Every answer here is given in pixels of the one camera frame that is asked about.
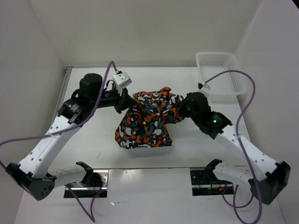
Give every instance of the orange and black camouflage fabric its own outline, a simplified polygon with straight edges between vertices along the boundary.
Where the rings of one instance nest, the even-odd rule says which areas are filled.
[[[171,146],[166,124],[183,120],[178,113],[180,95],[170,93],[169,87],[156,92],[133,94],[137,104],[128,109],[115,131],[115,140],[123,148]]]

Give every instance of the tabletop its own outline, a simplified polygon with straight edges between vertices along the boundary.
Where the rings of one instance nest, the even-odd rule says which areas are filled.
[[[132,79],[128,86],[130,95],[138,91],[157,91],[165,86],[171,93],[183,97],[189,92],[197,91],[199,75],[194,67],[124,67],[118,68]],[[78,89],[80,79],[87,73],[102,76],[106,68],[73,68],[68,83],[62,90],[63,101],[71,97]],[[108,79],[112,78],[113,69]],[[212,110],[223,113],[233,123],[236,122],[241,109],[237,97],[226,103],[210,103]],[[213,159],[221,159],[232,165],[246,165],[223,145],[203,134],[191,119],[177,124],[167,125],[172,138],[171,147],[134,148],[119,147],[114,140],[114,133],[125,112],[118,114],[113,107],[101,108],[65,145],[53,161],[50,170],[64,170],[73,167],[77,161],[83,161],[93,168],[181,168],[204,167]],[[248,136],[242,119],[240,132]]]

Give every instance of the plastic basket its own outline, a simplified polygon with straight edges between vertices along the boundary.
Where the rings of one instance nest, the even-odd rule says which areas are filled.
[[[201,82],[225,70],[241,70],[234,54],[227,52],[199,52],[196,54],[196,63]],[[245,78],[242,74],[230,72],[218,76],[207,85],[214,97],[237,96],[247,91]]]

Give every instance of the purple cable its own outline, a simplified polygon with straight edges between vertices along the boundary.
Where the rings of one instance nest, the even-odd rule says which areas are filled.
[[[238,71],[238,70],[227,70],[227,71],[220,72],[219,74],[217,74],[217,75],[215,75],[214,77],[210,78],[209,80],[205,81],[205,83],[208,83],[208,82],[212,81],[213,79],[217,78],[218,76],[220,76],[220,75],[222,75],[222,74],[224,74],[224,73],[230,73],[230,72],[236,72],[236,73],[240,73],[240,74],[242,74],[242,75],[245,75],[247,78],[249,78],[249,80],[251,81],[252,86],[253,86],[253,91],[252,91],[252,95],[251,95],[251,97],[250,97],[250,99],[249,99],[249,102],[246,104],[245,108],[244,108],[243,110],[241,110],[241,114],[240,114],[240,116],[238,117],[238,119],[237,119],[237,123],[236,123],[236,126],[235,126],[235,133],[236,133],[236,136],[239,137],[239,123],[240,123],[241,117],[243,116],[243,114],[246,112],[246,110],[248,109],[248,107],[249,107],[250,104],[252,103],[252,100],[253,100],[253,98],[254,98],[254,96],[255,96],[255,94],[256,94],[256,84],[255,84],[255,82],[253,81],[253,79],[252,79],[247,73],[245,73],[245,72],[243,72],[243,71]],[[241,223],[243,223],[243,224],[256,224],[256,223],[260,220],[260,218],[261,218],[261,216],[262,216],[262,195],[261,195],[261,190],[260,190],[260,188],[259,188],[259,186],[258,186],[258,181],[257,181],[257,179],[256,179],[256,174],[255,174],[255,172],[254,172],[254,169],[253,169],[253,167],[252,167],[252,164],[251,164],[251,162],[250,162],[250,159],[249,159],[249,157],[248,157],[248,154],[247,154],[247,152],[246,152],[246,149],[245,149],[245,147],[244,147],[244,145],[243,145],[243,142],[242,142],[241,138],[238,138],[238,140],[239,140],[240,146],[241,146],[241,148],[242,148],[242,151],[243,151],[243,153],[244,153],[244,155],[245,155],[245,158],[246,158],[246,161],[247,161],[248,166],[249,166],[249,168],[250,168],[250,171],[251,171],[251,173],[252,173],[254,184],[255,184],[255,186],[256,186],[257,198],[258,198],[258,215],[257,215],[256,219],[255,219],[252,223],[246,223],[246,222],[244,222],[244,221],[241,219],[241,217],[239,216],[238,211],[237,211],[237,206],[236,206],[236,204],[235,204],[235,198],[236,198],[236,192],[237,192],[237,189],[238,189],[238,185],[236,186],[236,190],[235,190],[235,192],[234,192],[234,197],[233,197],[233,208],[234,208],[234,211],[235,211],[235,214],[236,214],[237,218],[240,220]]]
[[[96,195],[93,197],[92,202],[90,204],[90,214],[88,213],[88,211],[86,210],[86,208],[84,207],[84,205],[80,202],[79,198],[77,197],[77,195],[75,194],[75,192],[66,184],[65,187],[71,192],[71,194],[74,196],[74,198],[77,200],[77,202],[79,203],[80,207],[83,209],[83,211],[86,213],[86,215],[95,223],[95,218],[93,216],[93,202],[94,199],[98,197],[98,195],[100,195],[100,193],[102,193],[105,190],[100,190],[98,193],[96,193]]]
[[[89,114],[89,116],[84,121],[82,121],[80,124],[78,124],[78,125],[76,125],[74,127],[66,128],[64,130],[60,130],[58,132],[53,132],[51,135],[46,134],[46,135],[39,135],[39,136],[33,136],[33,137],[25,137],[25,138],[17,138],[17,139],[6,140],[6,141],[3,141],[3,142],[0,143],[0,147],[3,146],[4,144],[10,143],[10,142],[15,142],[15,141],[24,141],[24,140],[34,140],[34,139],[48,138],[48,137],[50,137],[52,135],[61,134],[61,133],[64,133],[64,132],[68,132],[68,131],[74,130],[74,129],[78,128],[78,127],[82,127],[93,116],[95,110],[98,108],[98,105],[100,104],[101,97],[102,97],[102,94],[103,94],[103,91],[104,91],[105,82],[106,82],[106,79],[107,79],[107,76],[108,76],[108,73],[109,73],[111,65],[114,67],[114,70],[117,71],[114,61],[110,61],[109,64],[108,64],[108,66],[107,66],[107,69],[106,69],[106,72],[105,72],[105,76],[104,76],[104,79],[103,79],[103,82],[102,82],[102,85],[101,85],[101,88],[100,88],[100,91],[99,91],[99,95],[98,95],[97,101],[96,101],[96,103],[94,105],[94,108],[91,111],[91,113]],[[4,169],[6,169],[6,166],[3,164],[3,162],[1,160],[0,160],[0,165]]]
[[[237,192],[237,190],[238,190],[238,187],[239,187],[239,185],[236,185],[236,187],[235,187],[235,193]],[[224,190],[223,190],[223,192],[222,192],[222,197],[223,197],[223,200],[226,202],[226,204],[228,204],[230,207],[233,207],[233,205],[230,203],[230,202],[228,202],[228,200],[225,198],[225,192],[228,190],[228,189],[230,189],[230,188],[232,188],[232,187],[227,187],[227,188],[225,188]],[[247,202],[245,205],[241,205],[241,206],[236,206],[236,208],[237,209],[243,209],[243,208],[246,208],[248,205],[250,205],[250,203],[252,202],[252,200],[253,200],[253,195],[251,195],[251,198],[250,198],[250,200],[249,200],[249,202]]]

